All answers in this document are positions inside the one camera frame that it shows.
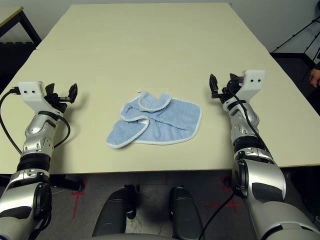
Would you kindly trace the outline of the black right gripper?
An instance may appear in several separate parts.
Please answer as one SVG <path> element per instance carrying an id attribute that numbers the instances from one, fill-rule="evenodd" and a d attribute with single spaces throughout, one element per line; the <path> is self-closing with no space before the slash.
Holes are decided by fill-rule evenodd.
<path id="1" fill-rule="evenodd" d="M 240 90 L 241 87 L 238 84 L 242 84 L 244 82 L 244 77 L 237 76 L 233 73 L 230 73 L 229 76 L 230 82 L 222 89 L 222 93 L 218 93 L 219 88 L 217 78 L 212 73 L 210 74 L 209 87 L 212 99 L 219 99 L 221 103 L 225 103 Z"/>

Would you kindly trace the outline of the bystander hand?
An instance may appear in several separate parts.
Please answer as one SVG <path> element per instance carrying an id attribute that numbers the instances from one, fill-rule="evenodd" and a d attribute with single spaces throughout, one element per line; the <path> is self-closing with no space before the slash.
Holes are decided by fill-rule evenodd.
<path id="1" fill-rule="evenodd" d="M 309 83 L 314 87 L 317 88 L 320 84 L 320 70 L 313 68 L 310 72 L 309 76 Z"/>

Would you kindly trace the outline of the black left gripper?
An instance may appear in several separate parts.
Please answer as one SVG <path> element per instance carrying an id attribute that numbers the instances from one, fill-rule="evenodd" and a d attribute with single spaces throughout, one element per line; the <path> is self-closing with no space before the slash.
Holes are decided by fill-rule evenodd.
<path id="1" fill-rule="evenodd" d="M 67 102 L 73 104 L 78 95 L 78 86 L 74 83 L 68 91 L 67 97 L 59 97 L 57 93 L 54 93 L 55 84 L 51 83 L 45 87 L 46 96 L 45 100 L 56 110 L 64 113 L 67 108 Z"/>

